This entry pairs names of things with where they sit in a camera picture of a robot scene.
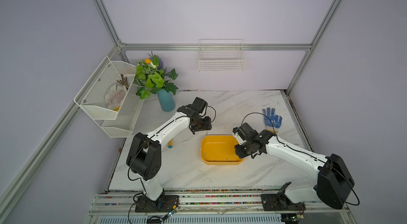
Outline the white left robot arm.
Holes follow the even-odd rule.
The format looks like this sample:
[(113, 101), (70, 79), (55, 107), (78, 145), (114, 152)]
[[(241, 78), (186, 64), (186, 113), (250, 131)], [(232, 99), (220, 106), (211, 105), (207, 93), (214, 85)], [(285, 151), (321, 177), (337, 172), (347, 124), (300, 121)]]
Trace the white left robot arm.
[(137, 133), (126, 159), (128, 172), (141, 180), (144, 195), (151, 201), (163, 201), (165, 195), (157, 177), (162, 166), (162, 149), (177, 134), (189, 129), (193, 134), (212, 129), (212, 120), (206, 115), (208, 103), (196, 97), (192, 104), (183, 105), (164, 124), (153, 131)]

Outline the yellow plastic storage box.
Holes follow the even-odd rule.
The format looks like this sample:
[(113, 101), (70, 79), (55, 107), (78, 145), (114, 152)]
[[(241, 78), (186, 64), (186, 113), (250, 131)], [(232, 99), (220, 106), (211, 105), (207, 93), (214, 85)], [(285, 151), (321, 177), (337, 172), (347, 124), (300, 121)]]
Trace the yellow plastic storage box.
[(207, 165), (239, 165), (244, 161), (235, 153), (238, 141), (230, 135), (209, 135), (202, 139), (200, 157)]

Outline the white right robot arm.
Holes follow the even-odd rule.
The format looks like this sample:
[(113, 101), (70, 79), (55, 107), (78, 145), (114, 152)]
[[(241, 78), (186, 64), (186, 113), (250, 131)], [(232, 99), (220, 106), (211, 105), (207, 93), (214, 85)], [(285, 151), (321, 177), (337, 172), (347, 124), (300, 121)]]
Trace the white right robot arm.
[(273, 131), (257, 132), (248, 123), (235, 127), (233, 137), (238, 141), (235, 145), (238, 158), (269, 154), (293, 164), (311, 177), (304, 183), (283, 185), (282, 194), (290, 203), (317, 201), (340, 210), (354, 191), (354, 179), (344, 160), (336, 154), (325, 156), (307, 151), (281, 139)]

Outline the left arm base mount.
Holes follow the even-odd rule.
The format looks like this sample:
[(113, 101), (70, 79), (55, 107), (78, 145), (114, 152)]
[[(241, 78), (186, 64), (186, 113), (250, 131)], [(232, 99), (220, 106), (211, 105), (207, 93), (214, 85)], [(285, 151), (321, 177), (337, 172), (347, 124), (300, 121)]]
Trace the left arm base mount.
[(155, 201), (143, 193), (133, 196), (135, 212), (170, 212), (179, 205), (179, 195), (167, 195), (163, 192)]

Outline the blue dotted work glove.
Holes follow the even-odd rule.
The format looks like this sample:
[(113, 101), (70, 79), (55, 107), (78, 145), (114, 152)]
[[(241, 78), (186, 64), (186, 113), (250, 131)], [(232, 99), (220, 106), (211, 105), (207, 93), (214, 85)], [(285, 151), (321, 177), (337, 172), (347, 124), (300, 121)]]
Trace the blue dotted work glove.
[(282, 126), (283, 117), (276, 114), (275, 108), (266, 108), (262, 110), (264, 123), (273, 131), (277, 131)]

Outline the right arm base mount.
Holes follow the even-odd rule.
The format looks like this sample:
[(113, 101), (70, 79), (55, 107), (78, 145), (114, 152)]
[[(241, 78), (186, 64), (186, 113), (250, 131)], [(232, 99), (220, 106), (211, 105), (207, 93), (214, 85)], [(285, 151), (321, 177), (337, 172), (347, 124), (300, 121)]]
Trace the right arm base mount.
[(291, 182), (285, 183), (276, 194), (262, 194), (261, 203), (264, 211), (305, 211), (305, 204), (293, 203), (285, 195), (285, 191)]

